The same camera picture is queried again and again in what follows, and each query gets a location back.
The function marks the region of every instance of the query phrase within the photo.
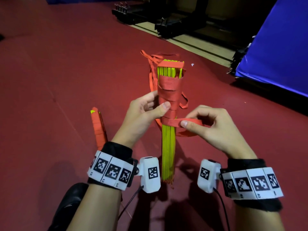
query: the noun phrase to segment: black leather boot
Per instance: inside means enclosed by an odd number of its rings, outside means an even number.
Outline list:
[[[67,229],[88,186],[86,183],[76,183],[68,189],[60,202],[48,231],[65,231]]]

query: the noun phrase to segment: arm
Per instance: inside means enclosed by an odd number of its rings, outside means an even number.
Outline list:
[[[157,98],[157,91],[154,91],[132,101],[122,126],[111,142],[133,148],[151,122],[162,117],[170,108],[169,102],[155,108]],[[67,231],[116,230],[121,194],[121,190],[90,184]]]
[[[229,158],[257,159],[225,109],[200,105],[189,113],[187,118],[199,118],[204,124],[209,125],[210,127],[203,127],[192,122],[181,122],[182,127],[201,136]],[[284,227],[278,212],[266,212],[236,205],[236,230],[282,231]]]

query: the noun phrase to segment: black cable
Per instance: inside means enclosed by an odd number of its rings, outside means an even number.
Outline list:
[[[218,194],[218,196],[219,196],[219,198],[221,200],[222,206],[224,207],[225,216],[226,216],[226,222],[227,222],[227,226],[228,226],[228,231],[230,231],[230,225],[229,225],[228,215],[227,215],[227,211],[226,211],[226,207],[225,207],[224,201],[222,200],[222,197],[220,196],[220,193],[218,192],[218,190],[216,190],[215,188],[213,188],[213,190]]]
[[[133,195],[133,197],[129,200],[129,202],[127,203],[127,205],[123,208],[123,210],[121,211],[118,220],[120,219],[121,215],[123,214],[123,212],[126,210],[126,208],[129,206],[129,204],[132,202],[132,200],[135,198],[135,196],[144,188],[144,186],[140,186],[138,188],[138,190],[135,192],[135,194]]]

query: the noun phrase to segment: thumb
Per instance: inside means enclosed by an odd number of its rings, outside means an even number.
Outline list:
[[[165,113],[170,109],[171,104],[169,101],[162,103],[160,106],[157,106],[155,109],[146,112],[147,116],[154,120],[156,118],[160,118],[165,115]]]
[[[190,122],[190,121],[181,121],[181,126],[190,132],[193,132],[202,138],[204,138],[205,132],[207,130],[207,127],[200,126],[196,123]]]

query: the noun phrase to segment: forearm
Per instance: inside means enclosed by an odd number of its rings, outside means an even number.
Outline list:
[[[116,230],[121,190],[90,184],[67,231]]]
[[[283,231],[278,212],[244,208],[236,205],[236,231]]]

